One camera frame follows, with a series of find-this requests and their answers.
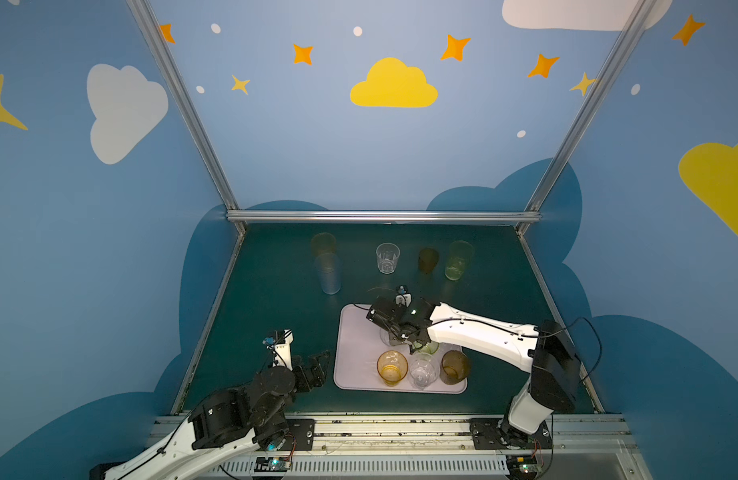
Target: black wire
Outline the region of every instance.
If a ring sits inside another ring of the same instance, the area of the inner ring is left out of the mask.
[[[583,318],[583,319],[584,319],[584,320],[585,320],[586,322],[588,322],[588,325],[590,325],[590,329],[591,329],[591,330],[592,330],[592,331],[594,332],[594,334],[596,335],[596,341],[598,341],[598,343],[599,343],[599,358],[598,358],[598,359],[596,359],[596,363],[594,363],[594,368],[592,368],[592,369],[588,370],[588,373],[587,373],[587,375],[585,375],[585,377],[583,377],[583,379],[582,379],[582,380],[580,380],[580,383],[582,383],[582,382],[585,382],[585,380],[586,380],[586,379],[588,379],[588,377],[590,376],[590,374],[594,372],[594,370],[596,369],[596,367],[597,367],[597,366],[599,365],[599,362],[601,362],[601,356],[602,356],[602,355],[604,354],[604,344],[602,344],[602,343],[601,343],[601,337],[599,336],[599,333],[598,333],[598,332],[596,331],[596,329],[594,328],[594,324],[593,324],[593,323],[591,323],[591,322],[590,322],[590,320],[586,319],[585,317],[582,317],[582,318]]]
[[[166,453],[166,447],[167,447],[167,446],[168,446],[168,445],[169,445],[170,443],[172,443],[172,438],[174,438],[174,435],[175,435],[175,434],[177,433],[177,430],[179,430],[179,428],[180,428],[181,426],[182,426],[182,423],[180,422],[180,424],[179,424],[179,425],[177,425],[177,428],[175,428],[175,429],[174,429],[174,431],[172,432],[172,435],[171,435],[171,436],[169,437],[169,440],[167,440],[167,441],[166,441],[166,443],[165,443],[165,444],[164,444],[164,445],[163,445],[163,446],[162,446],[161,448],[159,448],[158,450],[156,450],[156,451],[155,451],[155,454],[153,454],[153,456],[152,456],[152,457],[148,458],[147,460],[145,460],[145,461],[144,461],[143,463],[139,464],[138,466],[136,466],[136,467],[132,468],[131,470],[129,470],[128,472],[126,472],[126,473],[125,473],[124,475],[122,475],[122,476],[118,477],[118,480],[121,480],[121,478],[124,478],[124,477],[128,477],[129,475],[133,474],[133,473],[134,473],[134,471],[135,471],[135,470],[137,470],[137,468],[140,468],[140,467],[142,467],[142,466],[143,466],[143,465],[145,465],[146,463],[148,463],[148,462],[150,462],[151,460],[153,460],[153,458],[155,458],[155,457],[157,457],[157,456],[159,456],[159,455],[163,455],[163,454],[165,454],[165,453]]]
[[[550,413],[550,462],[548,462],[548,468],[543,470],[539,475],[537,475],[534,480],[540,480],[542,477],[545,476],[545,474],[550,470],[550,466],[554,464],[554,449],[556,448],[556,441],[554,440],[554,421],[555,417],[554,414]]]
[[[549,335],[532,335],[532,336],[524,335],[524,336],[528,339],[547,339],[551,336],[556,336],[559,333],[572,328],[574,324],[577,323],[580,319],[587,320],[584,316],[578,316],[577,318],[574,319],[573,322],[571,322],[569,325],[565,326],[564,328],[560,329],[558,332],[550,333]]]
[[[240,479],[239,477],[234,477],[233,475],[229,474],[229,473],[228,473],[228,471],[227,471],[227,470],[225,470],[225,469],[224,469],[224,468],[222,467],[222,464],[220,464],[220,465],[218,465],[218,466],[220,467],[220,470],[221,470],[222,472],[225,472],[225,475],[228,475],[228,476],[229,476],[230,478],[233,478],[234,480],[241,480],[241,479]]]
[[[286,362],[284,361],[284,357],[282,357],[282,356],[281,356],[281,354],[280,354],[280,353],[278,353],[278,350],[276,350],[276,349],[275,349],[275,347],[273,347],[273,349],[272,349],[272,350],[273,350],[273,353],[275,353],[275,354],[276,354],[276,356],[277,356],[277,357],[278,357],[279,359],[281,359],[281,363],[283,363],[283,364],[284,364],[284,366],[285,366],[286,368],[289,368],[289,366],[288,366],[288,365],[286,364]]]
[[[518,335],[518,333],[513,332],[511,330],[508,330],[508,329],[504,329],[501,326],[497,326],[497,325],[494,325],[492,323],[485,322],[485,321],[482,321],[482,320],[476,320],[476,319],[446,319],[446,320],[441,320],[440,322],[435,322],[432,326],[436,326],[439,323],[444,323],[444,322],[476,322],[476,323],[483,323],[486,326],[490,326],[492,328],[495,328],[495,329],[498,329],[498,330],[502,330],[504,332],[508,332],[511,335]],[[526,335],[522,335],[522,336],[523,337],[526,337],[526,338],[530,338],[530,339],[537,338],[536,336],[526,336]]]

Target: table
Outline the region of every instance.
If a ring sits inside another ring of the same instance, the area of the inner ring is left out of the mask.
[[[320,232],[337,238],[343,261],[342,289],[321,291],[310,239]],[[470,269],[457,281],[443,274],[447,248],[455,240],[475,247]],[[383,242],[401,248],[393,274],[377,270],[375,249]],[[441,259],[431,275],[417,269],[417,255],[433,247]],[[184,402],[189,410],[216,389],[251,380],[269,359],[261,345],[272,330],[294,331],[292,355],[324,350],[334,354],[340,310],[348,303],[372,303],[392,296],[397,285],[415,296],[437,300],[506,322],[539,324],[552,319],[543,293],[512,226],[429,224],[252,224],[229,280]],[[299,412],[436,412],[503,414],[527,373],[505,362],[463,349],[473,363],[468,388],[460,395],[342,390],[327,373],[327,384],[297,396]],[[581,386],[576,413],[592,413]]]

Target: dark blue cloud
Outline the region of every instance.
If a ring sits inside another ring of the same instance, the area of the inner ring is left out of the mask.
[[[497,187],[455,187],[437,195],[428,211],[521,211],[548,168],[550,159],[513,172]]]

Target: white tray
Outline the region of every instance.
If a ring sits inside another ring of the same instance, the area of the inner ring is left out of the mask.
[[[410,361],[408,345],[387,346],[380,340],[380,327],[367,320],[367,311],[352,304],[345,305],[340,312],[340,330],[337,334],[335,354],[335,384],[344,390],[382,390],[385,392],[416,393],[462,393],[467,388],[467,379],[456,385],[447,385],[436,379],[427,389],[412,385],[409,375],[396,386],[387,386],[377,373],[377,359],[383,352],[396,350]],[[449,350],[462,351],[451,343],[441,343],[433,354],[436,362]]]

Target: cable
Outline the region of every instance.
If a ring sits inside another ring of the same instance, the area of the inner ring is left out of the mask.
[[[276,356],[277,356],[277,357],[278,357],[279,359],[281,359],[281,363],[283,363],[283,364],[284,364],[284,366],[285,366],[286,368],[289,368],[289,366],[288,366],[288,365],[286,364],[286,362],[284,361],[284,357],[282,357],[282,356],[281,356],[281,354],[280,354],[280,353],[278,353],[278,350],[276,350],[276,349],[275,349],[275,347],[273,347],[273,349],[272,349],[272,350],[273,350],[273,353],[275,353],[275,354],[276,354]]]
[[[168,444],[172,443],[172,438],[174,438],[174,434],[176,434],[176,433],[177,433],[177,430],[179,430],[179,428],[180,428],[181,426],[182,426],[182,423],[180,423],[179,425],[177,425],[177,428],[175,428],[175,429],[174,429],[174,431],[172,432],[172,435],[171,435],[171,436],[169,437],[169,440],[167,440],[167,441],[166,441],[166,443],[165,443],[165,444],[164,444],[163,446],[161,446],[161,448],[159,448],[158,450],[156,450],[156,451],[155,451],[155,453],[153,454],[153,456],[152,456],[152,457],[148,458],[147,460],[145,460],[145,461],[144,461],[143,463],[139,464],[138,466],[136,466],[136,467],[132,468],[131,470],[129,470],[128,472],[126,472],[126,473],[125,473],[124,475],[122,475],[122,476],[118,477],[118,480],[121,480],[121,479],[122,479],[122,478],[124,478],[124,477],[128,477],[129,475],[132,475],[132,474],[134,473],[134,471],[136,471],[136,470],[137,470],[137,468],[140,468],[140,467],[142,467],[142,466],[143,466],[143,465],[145,465],[146,463],[148,463],[148,462],[150,462],[151,460],[153,460],[153,458],[155,458],[155,457],[157,457],[157,456],[159,456],[159,455],[163,455],[163,454],[165,454],[165,453],[166,453],[166,447],[168,446]]]
[[[594,332],[594,334],[596,335],[596,341],[598,341],[598,343],[599,343],[599,358],[598,358],[598,359],[596,359],[596,363],[594,363],[594,368],[592,368],[592,369],[588,370],[588,373],[587,373],[587,375],[585,375],[585,377],[583,377],[583,379],[582,379],[582,380],[580,380],[580,383],[582,383],[582,382],[585,382],[585,380],[587,380],[587,379],[588,379],[588,377],[590,376],[590,374],[594,372],[594,370],[596,369],[596,367],[597,367],[597,366],[599,365],[599,362],[601,362],[601,356],[602,356],[602,355],[604,354],[604,344],[602,344],[602,343],[601,343],[601,337],[599,336],[599,333],[598,333],[598,332],[596,331],[596,329],[594,328],[594,324],[593,324],[593,323],[591,323],[591,322],[590,322],[590,320],[586,319],[585,317],[582,317],[582,318],[583,318],[583,319],[584,319],[584,320],[585,320],[586,322],[588,322],[588,325],[590,325],[590,329],[591,329],[591,330],[592,330],[592,331]]]
[[[227,470],[225,470],[225,467],[222,466],[222,464],[218,465],[220,467],[220,470],[222,472],[225,472],[225,475],[228,475],[230,478],[233,478],[233,480],[241,480],[239,477],[234,477],[233,475],[229,474]]]
[[[555,423],[555,417],[554,414],[550,414],[550,461],[548,462],[548,468],[543,470],[539,475],[537,475],[534,480],[540,480],[542,477],[545,476],[545,474],[550,470],[550,466],[554,464],[554,449],[556,448],[556,442],[554,440],[554,423]]]
[[[485,322],[485,321],[482,321],[482,320],[476,320],[476,319],[468,319],[468,318],[467,318],[467,319],[459,319],[459,318],[457,318],[457,319],[446,319],[446,320],[441,320],[440,322],[435,322],[435,323],[434,323],[434,324],[433,324],[432,326],[436,326],[436,325],[438,325],[439,323],[444,323],[444,322],[476,322],[476,323],[482,323],[482,324],[484,324],[484,325],[486,325],[486,326],[490,326],[490,327],[492,327],[492,328],[495,328],[495,329],[498,329],[498,330],[502,330],[502,331],[504,331],[504,332],[508,332],[508,333],[509,333],[509,334],[511,334],[511,335],[517,335],[517,336],[519,335],[518,333],[516,333],[516,332],[513,332],[513,331],[511,331],[511,330],[508,330],[508,329],[504,329],[504,328],[503,328],[503,327],[501,327],[501,326],[493,325],[492,323],[489,323],[489,322]],[[524,338],[528,338],[528,339],[534,339],[534,338],[538,338],[538,337],[536,337],[536,336],[528,336],[528,335],[521,335],[521,336],[522,336],[522,337],[524,337]]]

